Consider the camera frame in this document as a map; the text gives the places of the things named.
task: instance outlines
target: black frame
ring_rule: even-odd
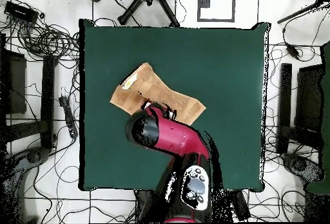
[[[235,22],[235,8],[236,0],[232,0],[232,12],[231,19],[201,19],[200,18],[200,9],[209,8],[210,0],[198,0],[197,3],[197,22],[199,23],[234,23]]]

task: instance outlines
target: green table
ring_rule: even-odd
[[[214,139],[225,188],[262,190],[267,23],[252,30],[95,27],[87,20],[79,26],[85,87],[80,188],[148,190],[159,182],[170,157],[129,143],[129,115],[110,104],[122,79],[148,62],[169,88],[206,106],[193,127]]]

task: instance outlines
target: tripod leg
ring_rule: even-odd
[[[294,18],[294,17],[296,17],[298,15],[301,15],[302,13],[305,13],[307,11],[310,11],[313,8],[318,8],[322,3],[323,2],[315,1],[315,3],[313,3],[312,5],[309,5],[309,6],[305,7],[305,8],[303,8],[303,9],[300,9],[299,11],[297,11],[297,12],[295,12],[295,13],[293,13],[293,14],[285,17],[285,18],[283,18],[283,19],[280,19],[277,22],[277,24],[283,23],[284,21],[288,21],[289,19],[292,19],[292,18]]]
[[[134,2],[131,3],[130,7],[127,8],[125,13],[123,13],[120,17],[118,17],[118,21],[121,25],[125,25],[128,21],[128,19],[131,17],[131,15],[134,14],[134,12],[138,9],[138,7],[142,4],[141,0],[134,0]]]
[[[166,13],[166,15],[170,19],[171,24],[174,27],[180,27],[180,24],[179,24],[177,18],[174,16],[171,8],[168,6],[167,1],[166,0],[158,0],[158,1],[159,1],[160,5],[162,6],[162,9],[164,10],[164,12]]]

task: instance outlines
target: brown paper bag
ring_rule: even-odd
[[[110,103],[132,115],[148,99],[159,104],[167,104],[172,110],[176,109],[175,120],[189,126],[205,110],[205,106],[197,99],[167,87],[148,63],[139,66],[117,86]]]

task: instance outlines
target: floor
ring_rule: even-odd
[[[0,0],[0,27],[3,27],[6,16],[3,14],[4,4],[10,0]],[[78,19],[108,18],[117,21],[118,16],[123,13],[114,0],[101,0],[99,3],[92,3],[90,0],[20,0],[30,6],[41,10],[45,14],[47,25],[57,24],[67,29],[72,36],[78,32]],[[122,5],[129,6],[132,0],[118,0]],[[312,64],[320,64],[321,58],[319,47],[330,39],[330,20],[327,10],[311,13],[307,16],[294,20],[286,28],[285,38],[291,44],[299,44],[300,52],[303,53],[302,60],[309,60],[308,63],[300,62],[287,55],[283,42],[282,29],[285,24],[277,24],[277,20],[289,15],[300,8],[310,5],[315,0],[235,0],[235,22],[198,22],[197,21],[197,0],[167,0],[175,12],[182,27],[218,27],[218,28],[245,28],[249,29],[257,22],[271,23],[269,33],[269,84],[267,89],[267,143],[274,142],[273,132],[276,129],[277,97],[278,94],[278,67],[283,62],[290,62],[293,65],[293,88],[296,84],[296,73],[300,67]],[[231,8],[231,0],[213,0],[221,2],[220,9],[215,8],[210,12],[201,12],[200,17],[204,19],[227,19],[228,9]],[[143,26],[165,27],[170,24],[160,4],[155,1],[150,7],[142,5],[134,16]],[[99,26],[111,26],[112,22],[105,19],[97,21]],[[134,26],[132,19],[127,26]],[[10,29],[0,29],[10,35]],[[12,33],[8,40],[7,49],[25,54],[28,61],[33,61],[27,52],[20,48],[17,32]],[[55,71],[55,98],[65,94],[72,86],[72,77],[75,73],[75,61],[62,61],[64,66],[58,66]],[[37,118],[40,118],[41,99],[38,92],[41,92],[41,71],[42,63],[28,62],[26,72],[26,96],[32,110]],[[75,111],[76,119],[79,119],[79,92],[75,92],[75,99],[70,100],[72,110]],[[7,124],[27,122],[34,118],[31,111],[27,109],[23,115],[15,114],[7,116]],[[64,121],[63,109],[55,102],[54,129],[58,133],[57,150],[66,147],[71,142]],[[8,152],[15,154],[28,145],[38,146],[39,136],[30,136],[22,140],[8,144]],[[273,150],[271,144],[267,145],[268,150]],[[310,148],[304,147],[299,150],[311,156],[317,162],[317,154]],[[32,169],[25,183],[25,204],[26,213],[30,216],[39,216],[39,223],[107,223],[121,222],[129,215],[132,215],[135,206],[135,195],[133,191],[119,189],[96,189],[91,192],[83,192],[77,188],[79,167],[79,139],[68,149],[51,157],[40,167],[35,186],[37,190],[52,200],[50,201],[38,194],[33,188],[33,182],[37,169]],[[264,181],[266,188],[261,193],[244,191],[253,215],[251,221],[302,221],[304,214],[304,191],[301,181],[287,172],[281,165],[281,159],[272,152],[266,153]]]

